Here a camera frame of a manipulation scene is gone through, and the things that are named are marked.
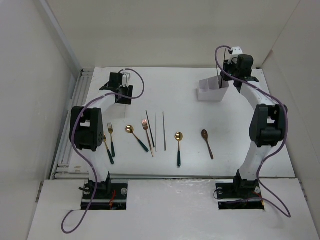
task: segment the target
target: white wall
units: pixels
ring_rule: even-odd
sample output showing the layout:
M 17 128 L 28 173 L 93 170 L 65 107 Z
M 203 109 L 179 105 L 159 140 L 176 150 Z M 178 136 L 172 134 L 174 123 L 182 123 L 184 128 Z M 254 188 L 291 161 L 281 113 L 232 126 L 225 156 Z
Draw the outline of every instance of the white wall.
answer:
M 48 0 L 83 67 L 212 67 L 223 44 L 260 66 L 298 2 Z
M 0 182 L 43 180 L 71 71 L 32 0 L 0 0 Z
M 262 68 L 288 106 L 287 147 L 320 233 L 320 1 L 301 0 Z

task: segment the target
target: purple cable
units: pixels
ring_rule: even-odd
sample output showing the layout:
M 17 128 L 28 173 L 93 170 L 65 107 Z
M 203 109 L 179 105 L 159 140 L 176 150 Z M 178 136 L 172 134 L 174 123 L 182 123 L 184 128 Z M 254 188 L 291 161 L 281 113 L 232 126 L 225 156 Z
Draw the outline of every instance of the purple cable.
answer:
M 109 92 L 109 93 L 107 93 L 107 94 L 105 94 L 105 95 L 103 95 L 103 96 L 97 97 L 97 98 L 93 99 L 92 101 L 90 101 L 87 105 L 84 106 L 84 108 L 81 110 L 81 112 L 79 113 L 79 115 L 78 115 L 78 117 L 77 117 L 77 119 L 76 119 L 76 121 L 75 121 L 75 123 L 74 123 L 74 127 L 73 127 L 73 130 L 72 130 L 72 135 L 71 135 L 71 145 L 72 145 L 74 151 L 75 151 L 81 158 L 83 158 L 83 159 L 89 164 L 89 166 L 92 168 L 92 171 L 93 171 L 93 174 L 94 174 L 94 178 L 95 178 L 95 184 L 94 184 L 94 189 L 93 189 L 92 197 L 91 197 L 91 199 L 90 199 L 90 201 L 89 201 L 89 203 L 88 203 L 88 205 L 87 205 L 87 207 L 86 207 L 86 209 L 85 209 L 85 211 L 84 211 L 84 214 L 82 215 L 82 218 L 80 219 L 80 221 L 79 221 L 79 223 L 77 224 L 77 226 L 75 226 L 75 228 L 72 229 L 72 230 L 70 230 L 70 231 L 66 231 L 66 230 L 65 230 L 65 228 L 64 228 L 64 223 L 65 223 L 65 220 L 67 219 L 67 217 L 68 217 L 74 210 L 71 210 L 70 212 L 68 212 L 67 215 L 65 215 L 65 217 L 64 217 L 64 219 L 62 220 L 62 223 L 61 223 L 61 230 L 62 230 L 62 232 L 63 232 L 64 234 L 71 234 L 71 233 L 73 233 L 73 232 L 74 232 L 75 230 L 77 230 L 78 227 L 81 225 L 81 223 L 82 223 L 83 220 L 85 219 L 85 216 L 87 215 L 88 210 L 89 210 L 89 208 L 90 208 L 90 206 L 91 206 L 91 204 L 92 204 L 92 202 L 93 202 L 93 200 L 94 200 L 94 198 L 95 198 L 95 195 L 96 195 L 96 192 L 97 192 L 97 188 L 98 188 L 98 176 L 97 176 L 97 172 L 96 172 L 96 170 L 95 170 L 95 167 L 93 166 L 93 164 L 90 162 L 89 159 L 87 159 L 85 156 L 83 156 L 83 155 L 78 151 L 78 149 L 76 148 L 76 145 L 75 145 L 75 134 L 76 134 L 76 129 L 77 129 L 77 126 L 78 126 L 78 124 L 79 124 L 80 118 L 81 118 L 81 116 L 83 115 L 83 113 L 85 112 L 85 110 L 86 110 L 91 104 L 93 104 L 93 103 L 95 103 L 96 101 L 99 101 L 99 100 L 101 100 L 101 99 L 103 99 L 103 98 L 105 98 L 105 97 L 107 97 L 107 96 L 117 95 L 117 96 L 119 96 L 119 97 L 126 98 L 126 99 L 138 99 L 138 98 L 140 98 L 140 97 L 144 94 L 144 92 L 145 92 L 145 82 L 144 82 L 142 76 L 141 76 L 137 71 L 135 71 L 135 70 L 133 70 L 133 69 L 131 69 L 131 68 L 122 69 L 119 73 L 121 73 L 122 71 L 126 71 L 126 70 L 127 70 L 127 71 L 132 71 L 132 72 L 136 73 L 136 74 L 139 76 L 139 78 L 141 79 L 141 81 L 142 81 L 142 92 L 141 92 L 141 94 L 140 94 L 139 96 L 129 97 L 129 96 L 125 96 L 125 95 L 122 95 L 122 94 L 119 94 L 119 93 Z
M 240 200 L 237 200 L 237 201 L 230 201 L 229 203 L 241 203 L 241 202 L 247 202 L 249 200 L 255 200 L 255 199 L 261 199 L 263 201 L 266 201 L 268 202 L 269 204 L 271 204 L 272 206 L 274 206 L 276 209 L 278 209 L 283 215 L 285 215 L 286 217 L 288 218 L 291 218 L 291 214 L 290 214 L 290 211 L 289 209 L 287 208 L 286 204 L 274 193 L 272 192 L 269 188 L 267 188 L 260 180 L 260 171 L 261 171 L 261 168 L 263 166 L 263 164 L 271 157 L 273 157 L 274 155 L 278 154 L 285 146 L 286 142 L 287 142 L 287 138 L 288 138 L 288 114 L 287 114 L 287 110 L 286 110 L 286 107 L 285 105 L 276 97 L 274 96 L 271 96 L 270 94 L 266 93 L 265 91 L 261 90 L 260 88 L 257 88 L 255 85 L 247 82 L 247 81 L 244 81 L 244 80 L 241 80 L 241 79 L 238 79 L 234 76 L 231 76 L 230 74 L 228 74 L 222 67 L 221 65 L 219 64 L 218 62 L 218 50 L 219 49 L 223 49 L 223 48 L 227 48 L 229 50 L 231 50 L 232 48 L 230 46 L 226 46 L 226 45 L 222 45 L 222 46 L 219 46 L 216 50 L 215 50 L 215 53 L 214 53 L 214 58 L 215 58 L 215 62 L 216 62 L 216 65 L 219 67 L 219 69 L 221 70 L 222 73 L 224 73 L 225 75 L 227 75 L 229 78 L 233 79 L 234 81 L 238 81 L 238 82 L 241 82 L 243 84 L 247 84 L 248 86 L 256 89 L 258 92 L 262 93 L 263 95 L 267 96 L 268 98 L 276 101 L 280 106 L 281 108 L 283 109 L 283 114 L 284 114 L 284 121 L 285 121 L 285 129 L 284 129 L 284 138 L 283 138 L 283 141 L 282 141 L 282 144 L 281 146 L 279 147 L 278 150 L 276 150 L 274 153 L 268 155 L 267 157 L 265 157 L 258 170 L 256 171 L 256 179 L 258 180 L 258 182 L 260 183 L 261 186 L 263 186 L 269 193 L 271 193 L 276 199 L 278 199 L 278 201 L 283 205 L 283 207 L 285 208 L 286 212 L 284 212 L 282 209 L 280 209 L 277 205 L 275 205 L 273 202 L 271 202 L 270 200 L 268 199 L 265 199 L 263 197 L 251 197 L 251 198 L 247 198 L 247 199 L 240 199 Z

